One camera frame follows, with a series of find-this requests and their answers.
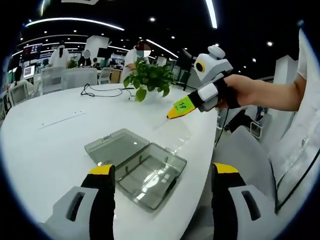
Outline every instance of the gray transparent container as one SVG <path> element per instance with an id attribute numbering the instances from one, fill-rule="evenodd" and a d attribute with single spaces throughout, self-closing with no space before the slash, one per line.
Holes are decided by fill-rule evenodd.
<path id="1" fill-rule="evenodd" d="M 113 164 L 117 188 L 147 212 L 172 192 L 187 161 L 123 128 L 87 144 L 99 166 Z"/>
<path id="2" fill-rule="evenodd" d="M 187 161 L 150 143 L 115 168 L 115 181 L 129 199 L 154 211 L 174 188 Z"/>
<path id="3" fill-rule="evenodd" d="M 148 140 L 123 128 L 87 144 L 84 149 L 95 164 L 117 166 L 149 143 Z"/>

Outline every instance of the white sleeve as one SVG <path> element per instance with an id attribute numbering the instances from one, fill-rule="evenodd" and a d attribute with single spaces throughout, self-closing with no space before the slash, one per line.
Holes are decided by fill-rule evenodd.
<path id="1" fill-rule="evenodd" d="M 67 49 L 64 49 L 65 50 L 65 58 L 67 61 L 70 61 L 70 54 L 69 54 L 69 51 Z"/>
<path id="2" fill-rule="evenodd" d="M 35 90 L 35 86 L 32 83 L 28 82 L 27 80 L 26 80 L 26 90 L 28 91 L 29 95 L 31 95 Z"/>
<path id="3" fill-rule="evenodd" d="M 299 31 L 299 60 L 298 60 L 298 73 L 307 80 L 307 57 L 305 52 L 306 36 Z"/>
<path id="4" fill-rule="evenodd" d="M 54 52 L 51 54 L 51 57 L 49 59 L 49 64 L 52 65 L 54 63 L 55 55 L 57 50 L 54 50 Z"/>
<path id="5" fill-rule="evenodd" d="M 135 52 L 134 51 L 128 51 L 128 53 L 124 57 L 124 66 L 128 66 L 129 64 L 135 63 Z"/>

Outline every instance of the circular lens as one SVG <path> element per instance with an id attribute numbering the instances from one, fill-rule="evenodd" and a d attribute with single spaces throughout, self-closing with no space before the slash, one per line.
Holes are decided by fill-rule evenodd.
<path id="1" fill-rule="evenodd" d="M 205 71 L 205 66 L 203 65 L 202 62 L 197 62 L 195 64 L 195 68 L 201 73 L 203 73 Z"/>

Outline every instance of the floor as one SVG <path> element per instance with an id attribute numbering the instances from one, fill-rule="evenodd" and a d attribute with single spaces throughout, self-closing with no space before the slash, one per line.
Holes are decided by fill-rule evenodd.
<path id="1" fill-rule="evenodd" d="M 223 131 L 219 141 L 230 135 Z M 214 218 L 211 208 L 211 169 L 208 172 L 199 204 L 193 217 L 185 230 L 181 240 L 213 240 L 214 239 Z"/>

